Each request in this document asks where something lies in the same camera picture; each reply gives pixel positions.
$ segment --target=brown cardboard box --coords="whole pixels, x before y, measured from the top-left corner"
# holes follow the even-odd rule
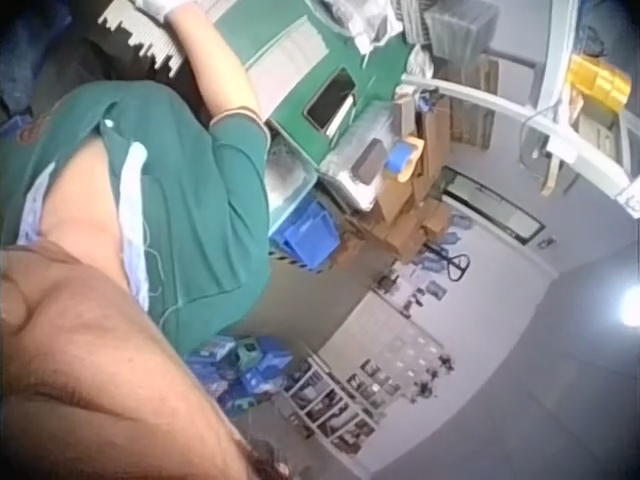
[[[393,223],[411,198],[411,183],[385,179],[369,217],[377,222]]]
[[[392,225],[374,225],[363,230],[363,234],[401,262],[408,263],[427,240],[422,225],[438,205],[439,202],[428,200],[411,211],[401,213]]]
[[[437,242],[449,229],[451,221],[451,207],[439,203],[435,211],[422,223],[422,230],[429,242]]]
[[[440,175],[451,151],[451,101],[442,98],[434,112],[422,114],[422,159],[413,174],[413,198],[422,201]]]

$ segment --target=window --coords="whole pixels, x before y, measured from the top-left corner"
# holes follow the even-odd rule
[[[456,200],[494,226],[527,245],[545,226],[502,195],[453,170],[443,170],[444,195]]]
[[[311,101],[304,114],[321,132],[328,127],[340,113],[346,115],[345,104],[353,103],[352,97],[356,84],[345,68],[341,68],[329,80],[320,93]]]

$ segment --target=blue plastic bin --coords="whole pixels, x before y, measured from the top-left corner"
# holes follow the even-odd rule
[[[277,248],[311,269],[320,267],[340,245],[333,217],[308,195],[273,234]]]

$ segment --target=hand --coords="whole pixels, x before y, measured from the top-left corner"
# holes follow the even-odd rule
[[[137,8],[164,23],[167,14],[193,0],[131,0]]]

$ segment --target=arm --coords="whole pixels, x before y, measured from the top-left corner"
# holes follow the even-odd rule
[[[209,113],[215,118],[244,107],[259,115],[244,66],[202,8],[193,2],[185,3],[171,11],[167,20],[191,62]]]

